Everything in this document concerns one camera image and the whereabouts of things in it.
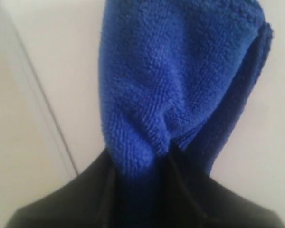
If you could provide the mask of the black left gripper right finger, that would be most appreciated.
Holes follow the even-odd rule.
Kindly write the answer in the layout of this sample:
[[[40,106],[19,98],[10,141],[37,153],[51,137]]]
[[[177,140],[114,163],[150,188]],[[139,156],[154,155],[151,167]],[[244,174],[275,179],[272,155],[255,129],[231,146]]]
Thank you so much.
[[[166,227],[283,228],[278,215],[223,187],[171,144],[166,160]]]

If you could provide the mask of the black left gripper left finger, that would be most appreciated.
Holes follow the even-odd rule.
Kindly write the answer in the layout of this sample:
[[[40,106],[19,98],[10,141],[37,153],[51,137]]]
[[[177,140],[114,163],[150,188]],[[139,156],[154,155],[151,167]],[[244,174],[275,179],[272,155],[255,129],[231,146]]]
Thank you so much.
[[[8,228],[122,228],[115,168],[107,150],[75,179],[18,209]]]

